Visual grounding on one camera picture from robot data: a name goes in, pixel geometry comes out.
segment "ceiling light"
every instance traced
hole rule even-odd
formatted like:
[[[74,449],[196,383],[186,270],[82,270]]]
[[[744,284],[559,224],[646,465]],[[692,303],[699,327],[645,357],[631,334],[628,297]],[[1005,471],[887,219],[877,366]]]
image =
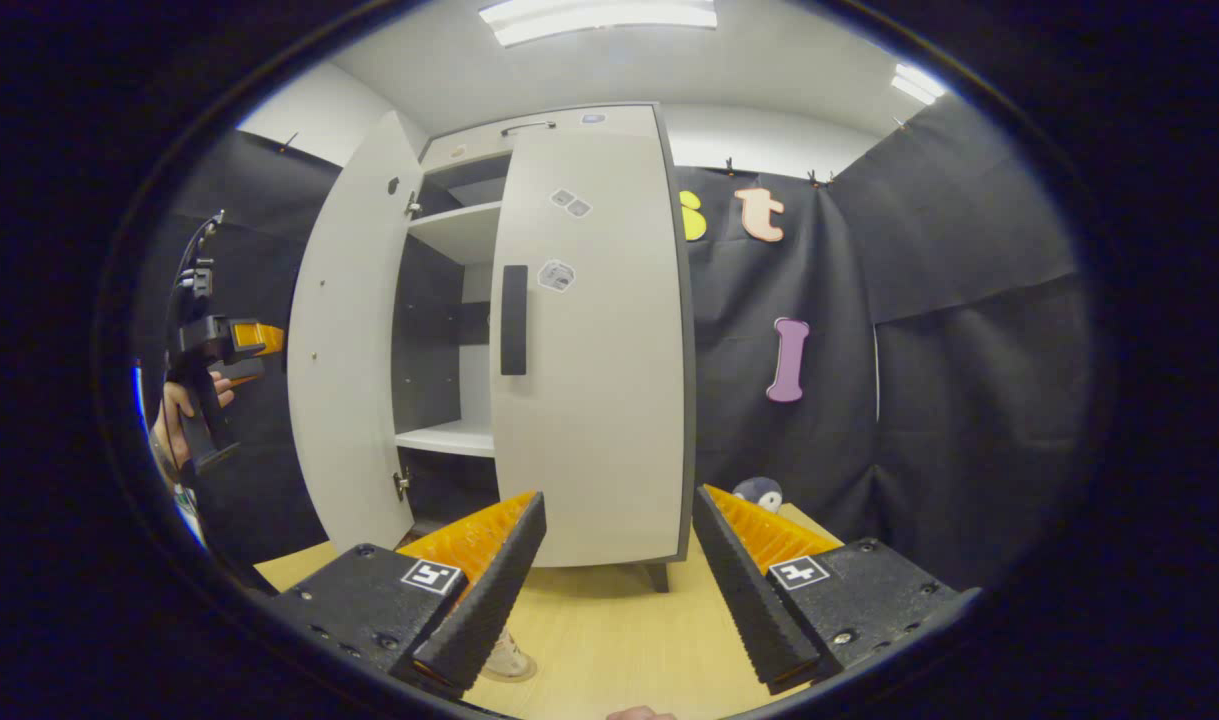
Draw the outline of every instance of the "ceiling light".
[[[716,27],[713,0],[508,0],[480,11],[503,48],[612,26]]]
[[[937,80],[926,76],[920,69],[912,68],[909,65],[900,63],[894,69],[896,69],[896,72],[900,76],[911,79],[912,83],[915,83],[915,85],[919,86],[920,90],[924,90],[929,95],[934,95],[935,97],[941,97],[944,93],[946,93],[946,90],[944,90],[942,88],[942,83],[939,83]]]
[[[933,101],[937,100],[937,97],[925,93],[923,88],[915,85],[914,82],[911,82],[909,79],[902,76],[894,77],[894,86],[898,88],[898,90],[901,90],[902,93],[906,93],[912,97],[915,97],[915,100],[924,102],[925,105],[933,105]]]

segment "cabinet shelf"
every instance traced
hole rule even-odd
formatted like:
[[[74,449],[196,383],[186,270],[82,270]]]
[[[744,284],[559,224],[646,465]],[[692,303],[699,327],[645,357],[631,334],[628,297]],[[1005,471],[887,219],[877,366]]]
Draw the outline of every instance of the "cabinet shelf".
[[[450,454],[472,454],[475,457],[494,457],[494,432],[485,423],[472,420],[453,420],[442,425],[432,425],[399,432],[395,445],[430,452],[449,452]]]
[[[460,266],[494,262],[501,201],[428,214],[410,223],[410,234]]]

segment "wooden floor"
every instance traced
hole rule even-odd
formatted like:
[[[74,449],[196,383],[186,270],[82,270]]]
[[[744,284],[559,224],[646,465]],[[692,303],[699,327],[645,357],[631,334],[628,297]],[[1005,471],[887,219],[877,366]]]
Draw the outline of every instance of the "wooden floor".
[[[826,532],[792,506],[781,514]],[[333,551],[311,548],[260,570],[280,588],[330,559]],[[533,720],[591,720],[635,705],[705,720],[795,692],[769,697],[756,682],[692,530],[688,559],[668,568],[669,593],[655,593],[641,566],[531,569],[507,625],[538,675],[523,683],[482,676],[464,701]]]

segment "cabinet leg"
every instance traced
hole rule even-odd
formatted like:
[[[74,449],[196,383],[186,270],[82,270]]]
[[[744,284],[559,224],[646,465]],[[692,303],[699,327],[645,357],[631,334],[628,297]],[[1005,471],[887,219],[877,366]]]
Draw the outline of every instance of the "cabinet leg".
[[[650,562],[645,565],[645,571],[649,573],[649,584],[655,586],[655,592],[670,592],[664,562]]]

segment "black door handle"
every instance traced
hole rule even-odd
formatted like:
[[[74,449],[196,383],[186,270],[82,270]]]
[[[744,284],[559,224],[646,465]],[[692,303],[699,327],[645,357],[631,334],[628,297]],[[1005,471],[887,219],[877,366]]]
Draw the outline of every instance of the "black door handle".
[[[527,373],[528,266],[503,266],[503,309],[499,323],[501,374]]]

